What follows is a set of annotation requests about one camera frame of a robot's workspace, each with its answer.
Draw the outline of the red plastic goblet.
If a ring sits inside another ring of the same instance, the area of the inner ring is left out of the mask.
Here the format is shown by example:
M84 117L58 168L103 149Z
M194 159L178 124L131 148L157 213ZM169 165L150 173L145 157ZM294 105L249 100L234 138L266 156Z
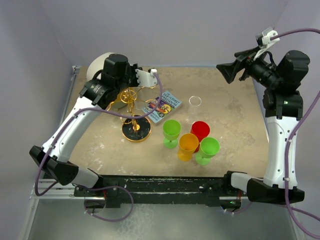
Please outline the red plastic goblet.
M201 141L210 134L210 126L204 121L195 121L192 126L190 133L195 135L198 139L198 146L194 153L199 151Z

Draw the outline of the clear wine glass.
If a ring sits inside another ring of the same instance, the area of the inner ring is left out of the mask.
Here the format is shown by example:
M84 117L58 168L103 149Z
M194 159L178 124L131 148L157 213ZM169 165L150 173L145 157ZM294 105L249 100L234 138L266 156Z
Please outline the clear wine glass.
M147 103L145 100L137 98L134 101L134 107L137 111L142 111L146 107Z

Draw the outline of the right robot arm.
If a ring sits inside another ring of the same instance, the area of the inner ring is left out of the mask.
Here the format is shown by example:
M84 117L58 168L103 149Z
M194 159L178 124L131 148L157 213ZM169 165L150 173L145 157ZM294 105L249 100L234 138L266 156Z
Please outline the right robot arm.
M257 48L237 52L234 62L218 64L216 68L228 84L243 71L240 81L251 77L264 86L262 103L269 143L267 169L263 179L228 171L229 179L222 183L222 190L228 196L241 190L251 202L277 205L302 202L305 192L298 188L296 178L295 127L303 118L303 98L298 87L309 71L310 58L299 50L290 50L275 64L272 59L264 60L271 52L259 57L257 53Z

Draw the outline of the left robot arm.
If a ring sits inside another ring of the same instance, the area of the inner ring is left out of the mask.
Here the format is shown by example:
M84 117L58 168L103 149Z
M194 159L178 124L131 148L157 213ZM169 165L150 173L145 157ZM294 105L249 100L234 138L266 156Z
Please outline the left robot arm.
M57 131L42 146L34 145L29 154L39 167L57 183L84 186L91 196L103 191L103 178L91 169L70 162L71 154L91 123L101 114L118 116L107 107L130 87L143 87L154 76L126 56L107 52L87 68L86 81L73 109Z

